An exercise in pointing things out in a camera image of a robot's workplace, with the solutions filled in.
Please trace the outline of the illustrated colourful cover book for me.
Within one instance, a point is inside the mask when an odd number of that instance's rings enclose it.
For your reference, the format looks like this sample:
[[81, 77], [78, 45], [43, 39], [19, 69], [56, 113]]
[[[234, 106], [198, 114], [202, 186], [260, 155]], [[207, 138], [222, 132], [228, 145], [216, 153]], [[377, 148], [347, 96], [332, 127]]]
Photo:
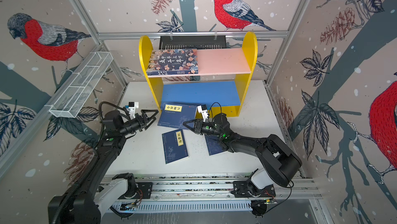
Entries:
[[197, 50], [153, 50], [146, 72], [149, 76], [198, 74]]

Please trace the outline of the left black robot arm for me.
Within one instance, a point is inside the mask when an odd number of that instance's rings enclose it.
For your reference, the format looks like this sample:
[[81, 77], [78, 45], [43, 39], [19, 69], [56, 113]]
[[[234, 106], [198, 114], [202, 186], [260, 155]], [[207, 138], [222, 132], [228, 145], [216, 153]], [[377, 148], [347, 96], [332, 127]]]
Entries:
[[118, 110], [100, 115], [105, 133], [94, 149], [94, 157], [78, 180], [62, 196], [53, 197], [48, 205], [51, 224], [99, 224], [102, 211], [95, 195], [105, 173], [121, 153], [127, 135], [147, 130], [156, 120], [158, 110], [142, 110], [127, 120]]

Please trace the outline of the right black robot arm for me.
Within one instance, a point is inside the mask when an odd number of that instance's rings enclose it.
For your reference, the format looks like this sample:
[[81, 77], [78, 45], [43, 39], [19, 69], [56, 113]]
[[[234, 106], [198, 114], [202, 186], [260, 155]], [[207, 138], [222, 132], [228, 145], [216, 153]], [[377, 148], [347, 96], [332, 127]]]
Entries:
[[217, 114], [211, 122], [194, 119], [183, 122], [183, 126], [198, 135], [213, 135], [223, 150], [244, 153], [259, 159], [272, 184], [291, 188], [292, 178], [302, 166], [295, 152], [277, 135], [267, 138], [242, 136], [230, 128], [226, 114]]

